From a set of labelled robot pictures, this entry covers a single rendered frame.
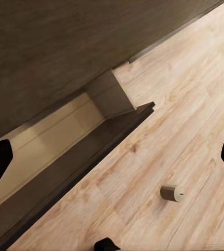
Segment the pillar candle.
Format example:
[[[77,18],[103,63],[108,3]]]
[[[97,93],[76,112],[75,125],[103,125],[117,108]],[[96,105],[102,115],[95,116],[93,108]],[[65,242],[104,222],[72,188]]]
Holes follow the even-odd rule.
[[[178,185],[164,184],[160,188],[160,195],[164,200],[181,202],[184,199],[184,189]]]

